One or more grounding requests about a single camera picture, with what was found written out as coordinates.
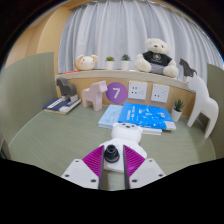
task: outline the wall outlet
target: wall outlet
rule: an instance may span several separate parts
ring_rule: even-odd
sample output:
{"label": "wall outlet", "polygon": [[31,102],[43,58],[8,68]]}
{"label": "wall outlet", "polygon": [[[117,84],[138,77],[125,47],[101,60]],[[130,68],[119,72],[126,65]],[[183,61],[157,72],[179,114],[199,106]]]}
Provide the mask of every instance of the wall outlet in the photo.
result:
{"label": "wall outlet", "polygon": [[128,98],[145,100],[147,91],[147,82],[129,81]]}
{"label": "wall outlet", "polygon": [[153,84],[151,100],[166,103],[169,95],[169,90],[169,86]]}

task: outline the purple robot part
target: purple robot part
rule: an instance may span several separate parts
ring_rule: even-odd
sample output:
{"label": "purple robot part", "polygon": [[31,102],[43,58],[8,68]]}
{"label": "purple robot part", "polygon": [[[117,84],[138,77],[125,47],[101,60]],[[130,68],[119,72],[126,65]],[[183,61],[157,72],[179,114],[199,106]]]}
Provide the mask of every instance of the purple robot part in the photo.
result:
{"label": "purple robot part", "polygon": [[124,159],[125,169],[128,179],[145,161],[145,158],[135,152],[133,149],[124,145]]}
{"label": "purple robot part", "polygon": [[87,156],[85,156],[82,160],[83,162],[99,177],[102,177],[103,170],[103,153],[104,146],[100,146],[99,148],[93,150]]}

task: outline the potted plant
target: potted plant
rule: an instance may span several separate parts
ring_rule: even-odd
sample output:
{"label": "potted plant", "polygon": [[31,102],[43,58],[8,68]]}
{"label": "potted plant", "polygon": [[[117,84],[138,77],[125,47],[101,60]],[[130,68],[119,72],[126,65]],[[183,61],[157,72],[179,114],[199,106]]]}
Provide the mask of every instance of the potted plant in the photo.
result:
{"label": "potted plant", "polygon": [[121,57],[121,70],[128,71],[130,61],[131,61],[131,58],[127,54],[124,54]]}
{"label": "potted plant", "polygon": [[184,102],[181,101],[181,99],[175,100],[175,102],[174,102],[175,107],[172,108],[172,114],[171,114],[173,121],[179,120],[179,118],[183,112],[181,110],[181,108],[184,106],[183,103]]}
{"label": "potted plant", "polygon": [[114,68],[114,58],[113,57],[107,57],[106,58],[106,70],[113,70]]}

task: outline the blue book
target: blue book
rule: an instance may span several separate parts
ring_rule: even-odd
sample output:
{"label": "blue book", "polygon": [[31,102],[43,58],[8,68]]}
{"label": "blue book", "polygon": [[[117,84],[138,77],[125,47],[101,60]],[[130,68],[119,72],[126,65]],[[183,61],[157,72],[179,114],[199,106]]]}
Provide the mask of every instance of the blue book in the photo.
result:
{"label": "blue book", "polygon": [[124,103],[119,123],[131,123],[145,128],[175,130],[176,126],[166,108]]}
{"label": "blue book", "polygon": [[113,124],[118,122],[123,106],[110,104],[98,122],[101,128],[112,129]]}

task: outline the number 7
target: number 7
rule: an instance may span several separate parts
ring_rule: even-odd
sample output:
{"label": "number 7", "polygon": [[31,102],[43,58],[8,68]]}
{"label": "number 7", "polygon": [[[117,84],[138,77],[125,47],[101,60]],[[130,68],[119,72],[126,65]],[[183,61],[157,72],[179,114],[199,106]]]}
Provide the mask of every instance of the number 7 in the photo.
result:
{"label": "number 7", "polygon": [[121,89],[120,88],[113,88],[113,90],[117,91],[115,96],[114,96],[114,98],[116,99]]}

